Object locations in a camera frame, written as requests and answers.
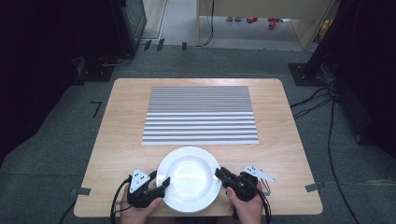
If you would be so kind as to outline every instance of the black cable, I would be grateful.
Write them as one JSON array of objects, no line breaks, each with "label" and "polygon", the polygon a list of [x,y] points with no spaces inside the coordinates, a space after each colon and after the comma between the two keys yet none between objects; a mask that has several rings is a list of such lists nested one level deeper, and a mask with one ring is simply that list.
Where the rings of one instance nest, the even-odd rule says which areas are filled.
[{"label": "black cable", "polygon": [[331,122],[330,122],[330,129],[329,129],[329,134],[328,134],[328,138],[327,138],[327,150],[329,153],[329,162],[330,162],[330,167],[332,169],[332,175],[334,176],[334,180],[335,183],[337,185],[338,190],[340,191],[341,197],[347,207],[347,209],[349,210],[350,215],[352,215],[353,219],[355,219],[355,222],[357,224],[360,224],[358,219],[356,218],[355,214],[353,213],[352,209],[349,206],[349,203],[347,202],[346,196],[341,188],[340,182],[338,181],[338,177],[334,171],[334,166],[332,164],[332,150],[331,150],[331,141],[332,141],[332,126],[334,123],[334,105],[335,105],[335,100],[332,101],[332,114],[331,114]]},{"label": "black cable", "polygon": [[264,206],[264,211],[265,211],[265,222],[266,222],[267,224],[270,224],[270,223],[271,223],[271,219],[272,219],[272,214],[271,214],[271,206],[270,206],[270,204],[269,204],[267,198],[265,197],[264,193],[262,193],[261,190],[257,189],[257,187],[254,186],[252,183],[250,183],[250,181],[247,181],[247,180],[246,180],[246,182],[247,182],[252,188],[255,189],[256,193],[259,194],[260,198],[262,199],[262,204],[263,204],[263,206]]},{"label": "black cable", "polygon": [[308,108],[308,109],[305,109],[305,110],[302,110],[302,111],[298,112],[297,114],[293,115],[293,117],[294,117],[294,119],[298,119],[298,118],[308,114],[309,112],[311,112],[311,111],[313,111],[313,110],[315,110],[315,109],[317,109],[317,108],[319,108],[321,106],[324,106],[324,105],[328,104],[331,100],[332,100],[332,98],[327,99],[325,101],[322,101],[319,104],[315,105],[314,107],[311,107],[311,108]]},{"label": "black cable", "polygon": [[206,40],[206,42],[203,45],[197,45],[196,47],[204,47],[204,46],[208,45],[212,41],[212,39],[214,40],[214,37],[213,37],[213,33],[214,33],[214,31],[213,31],[213,14],[214,14],[214,10],[215,10],[215,0],[212,0],[212,12],[211,12],[212,15],[211,15],[210,25],[209,25],[209,27],[210,27],[210,36],[209,36],[209,38]]},{"label": "black cable", "polygon": [[102,66],[107,67],[107,66],[121,66],[121,65],[125,65],[126,63],[128,63],[129,61],[131,61],[133,55],[131,54],[127,60],[125,60],[122,63],[102,63]]},{"label": "black cable", "polygon": [[336,80],[332,81],[329,84],[328,94],[329,94],[330,97],[332,97],[335,100],[335,102],[338,102],[338,94],[337,94],[337,91],[335,90],[335,87],[334,87],[335,81]]},{"label": "black cable", "polygon": [[267,180],[265,180],[265,183],[264,183],[264,181],[262,181],[262,184],[264,185],[265,189],[267,190],[268,195],[270,195],[271,194],[271,189],[270,189],[270,186],[268,185]]},{"label": "black cable", "polygon": [[119,194],[120,194],[120,191],[121,191],[122,187],[123,187],[125,184],[127,184],[127,183],[131,183],[131,180],[132,180],[132,177],[129,176],[127,179],[125,179],[124,181],[122,181],[121,185],[120,185],[119,188],[117,189],[116,194],[114,195],[113,203],[111,204],[111,210],[110,210],[110,211],[111,211],[111,212],[110,212],[110,221],[111,221],[111,224],[115,224],[115,223],[116,223],[116,213],[118,213],[119,211],[127,210],[127,209],[129,209],[129,208],[132,207],[132,206],[130,206],[130,207],[124,209],[124,210],[114,211],[114,210],[115,210],[115,207],[116,207],[116,200],[117,200],[117,197],[118,197]]},{"label": "black cable", "polygon": [[307,98],[307,99],[305,99],[305,100],[302,100],[302,101],[299,102],[299,103],[296,103],[296,104],[291,105],[290,108],[293,108],[293,107],[295,107],[295,106],[297,106],[297,105],[303,105],[303,104],[307,103],[308,101],[310,101],[310,100],[316,98],[315,95],[318,94],[320,91],[327,90],[327,89],[328,89],[328,87],[320,88],[319,90],[315,91],[309,98]]},{"label": "black cable", "polygon": [[77,200],[75,200],[70,206],[69,208],[67,208],[67,210],[64,212],[64,215],[62,216],[61,220],[59,221],[60,224],[62,224],[64,222],[64,219],[66,218],[67,214],[70,212],[70,210],[76,205]]},{"label": "black cable", "polygon": [[335,71],[331,70],[329,66],[325,65],[326,63],[322,63],[320,65],[320,71],[323,74],[322,78],[326,80],[326,82],[330,83],[335,80]]}]

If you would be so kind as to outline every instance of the metal stand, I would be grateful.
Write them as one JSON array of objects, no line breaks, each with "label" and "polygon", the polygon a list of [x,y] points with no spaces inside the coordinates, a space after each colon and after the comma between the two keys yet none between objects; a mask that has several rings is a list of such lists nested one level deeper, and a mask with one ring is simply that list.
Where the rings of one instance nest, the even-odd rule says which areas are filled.
[{"label": "metal stand", "polygon": [[102,66],[88,68],[87,64],[78,74],[77,82],[108,82],[113,75],[114,66]]},{"label": "metal stand", "polygon": [[304,68],[306,63],[289,63],[296,86],[327,86],[327,83],[317,76],[307,76]]}]

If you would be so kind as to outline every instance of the black speaker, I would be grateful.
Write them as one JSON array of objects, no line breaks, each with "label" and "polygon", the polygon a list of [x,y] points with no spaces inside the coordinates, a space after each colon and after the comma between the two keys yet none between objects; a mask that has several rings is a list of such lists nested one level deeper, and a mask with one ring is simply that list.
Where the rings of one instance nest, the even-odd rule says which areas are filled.
[{"label": "black speaker", "polygon": [[348,46],[339,54],[337,89],[361,136],[396,157],[396,5],[356,3],[349,17],[352,35],[345,36]]}]

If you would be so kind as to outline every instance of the finger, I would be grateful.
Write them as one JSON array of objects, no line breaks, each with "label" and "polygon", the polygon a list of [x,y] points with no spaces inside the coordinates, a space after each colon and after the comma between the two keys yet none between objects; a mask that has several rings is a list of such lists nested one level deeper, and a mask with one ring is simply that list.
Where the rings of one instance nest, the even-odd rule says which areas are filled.
[{"label": "finger", "polygon": [[235,206],[233,205],[233,203],[231,201],[228,201],[228,210],[233,211],[235,209]]},{"label": "finger", "polygon": [[234,203],[236,195],[235,191],[233,191],[233,189],[230,187],[227,187],[227,196],[230,199],[231,203]]},{"label": "finger", "polygon": [[124,188],[124,193],[122,194],[122,201],[126,202],[127,201],[127,196],[128,196],[128,189],[129,189],[129,184],[125,185]]},{"label": "finger", "polygon": [[156,198],[154,201],[151,202],[151,204],[148,206],[148,208],[151,211],[154,211],[155,209],[158,208],[158,206],[160,206],[161,202],[163,201],[162,198]]}]

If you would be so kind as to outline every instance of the striped mat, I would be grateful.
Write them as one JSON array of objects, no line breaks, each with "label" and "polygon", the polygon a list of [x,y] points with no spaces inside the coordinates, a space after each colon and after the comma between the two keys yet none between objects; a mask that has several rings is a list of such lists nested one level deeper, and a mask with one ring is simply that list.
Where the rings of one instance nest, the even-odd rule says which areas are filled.
[{"label": "striped mat", "polygon": [[143,145],[206,144],[259,144],[248,87],[152,87]]}]

